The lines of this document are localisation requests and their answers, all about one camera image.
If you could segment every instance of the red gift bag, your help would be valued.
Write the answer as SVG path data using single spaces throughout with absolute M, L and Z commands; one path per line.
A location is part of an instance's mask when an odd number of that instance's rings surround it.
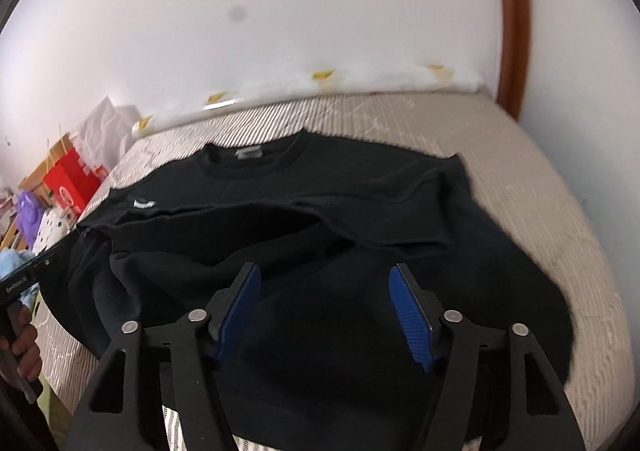
M 100 179 L 71 148 L 43 177 L 53 197 L 63 208 L 71 208 L 80 216 L 100 187 Z

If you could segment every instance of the purple bag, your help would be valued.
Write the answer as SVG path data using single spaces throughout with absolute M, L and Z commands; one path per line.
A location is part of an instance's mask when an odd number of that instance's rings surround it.
M 42 217 L 44 216 L 44 205 L 31 191 L 23 191 L 18 196 L 16 207 L 18 209 L 18 217 L 15 224 L 18 227 L 18 231 L 24 236 L 27 246 L 33 247 L 38 238 L 40 222 L 42 222 Z

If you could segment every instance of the bed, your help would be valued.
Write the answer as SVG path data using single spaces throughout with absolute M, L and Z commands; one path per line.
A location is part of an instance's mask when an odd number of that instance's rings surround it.
M 562 179 L 518 125 L 482 94 L 415 92 L 322 96 L 236 112 L 138 141 L 100 187 L 125 187 L 206 142 L 244 146 L 302 127 L 385 142 L 448 157 L 461 154 L 476 200 L 543 269 L 567 298 L 575 343 L 565 391 L 586 448 L 595 450 L 632 410 L 630 334 L 609 265 Z M 44 375 L 73 411 L 96 361 L 69 336 L 46 305 L 37 312 Z M 172 449 L 183 449 L 177 415 L 167 410 Z M 240 449 L 262 449 L 239 441 Z

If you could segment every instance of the wooden trim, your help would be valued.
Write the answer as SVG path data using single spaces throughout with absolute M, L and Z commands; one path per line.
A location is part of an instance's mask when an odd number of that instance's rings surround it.
M 529 67 L 530 0 L 502 0 L 502 26 L 502 60 L 496 102 L 517 120 Z

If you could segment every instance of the wall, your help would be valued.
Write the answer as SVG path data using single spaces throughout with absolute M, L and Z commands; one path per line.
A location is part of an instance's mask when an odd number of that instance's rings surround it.
M 631 0 L 532 0 L 522 126 L 609 257 L 640 372 L 640 13 Z
M 0 164 L 18 182 L 106 94 L 149 113 L 290 70 L 422 62 L 494 89 L 500 36 L 500 0 L 21 0 L 0 34 Z

